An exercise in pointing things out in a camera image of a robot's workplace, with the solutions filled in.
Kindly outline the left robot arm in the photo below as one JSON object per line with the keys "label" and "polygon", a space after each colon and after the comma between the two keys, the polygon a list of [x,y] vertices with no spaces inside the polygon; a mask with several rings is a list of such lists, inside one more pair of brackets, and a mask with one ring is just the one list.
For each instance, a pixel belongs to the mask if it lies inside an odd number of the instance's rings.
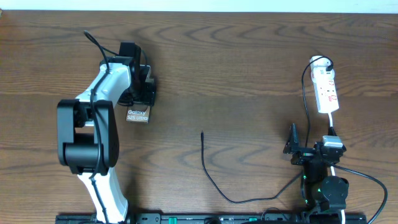
{"label": "left robot arm", "polygon": [[129,202],[115,169],[119,136],[114,109],[117,105],[143,106],[144,111],[132,116],[147,122],[154,95],[150,66],[138,58],[113,56],[100,63],[98,75],[84,92],[57,105],[58,159],[88,190],[96,209],[95,223],[128,220]]}

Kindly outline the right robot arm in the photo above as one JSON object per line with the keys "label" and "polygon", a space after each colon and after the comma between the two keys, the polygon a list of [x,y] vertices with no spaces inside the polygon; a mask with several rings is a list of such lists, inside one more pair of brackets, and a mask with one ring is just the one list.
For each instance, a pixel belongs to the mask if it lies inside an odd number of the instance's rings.
{"label": "right robot arm", "polygon": [[346,208],[349,183],[346,179],[330,175],[328,168],[340,161],[346,151],[333,128],[313,147],[299,143],[295,124],[290,126],[289,138],[283,153],[292,156],[290,162],[303,167],[302,197],[307,208],[300,214],[305,223],[343,223],[341,211]]}

